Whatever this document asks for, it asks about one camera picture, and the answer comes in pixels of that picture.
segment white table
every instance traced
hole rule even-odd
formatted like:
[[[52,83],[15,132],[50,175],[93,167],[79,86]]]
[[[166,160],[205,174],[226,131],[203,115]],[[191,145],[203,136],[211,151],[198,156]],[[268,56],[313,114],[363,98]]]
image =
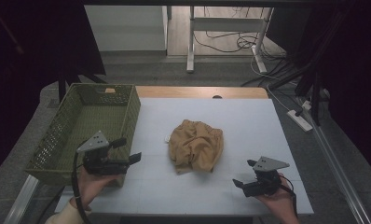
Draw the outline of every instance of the white table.
[[[280,170],[295,186],[299,214],[312,214],[308,196],[269,99],[141,98],[131,153],[142,160],[129,169],[123,188],[106,188],[90,205],[95,213],[133,216],[258,216],[267,208],[246,198],[232,179],[254,181],[247,160],[261,156],[290,163]],[[224,132],[224,151],[211,174],[178,175],[165,136],[183,119],[203,121]],[[57,205],[73,196],[67,187]]]

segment hand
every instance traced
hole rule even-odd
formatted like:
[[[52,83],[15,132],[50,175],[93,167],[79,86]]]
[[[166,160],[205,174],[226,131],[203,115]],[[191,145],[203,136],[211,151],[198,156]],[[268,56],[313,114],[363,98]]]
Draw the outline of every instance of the hand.
[[[289,188],[287,180],[281,176],[282,184]],[[293,200],[289,192],[284,189],[278,189],[276,193],[270,196],[260,195],[256,199],[261,201],[269,208],[270,212],[277,217],[282,224],[298,224],[298,218],[295,216]]]
[[[82,166],[78,178],[78,188],[80,189],[81,203],[84,210],[90,210],[89,204],[102,191],[103,187],[119,177],[121,175],[90,175]],[[70,200],[70,204],[77,208],[75,198]]]

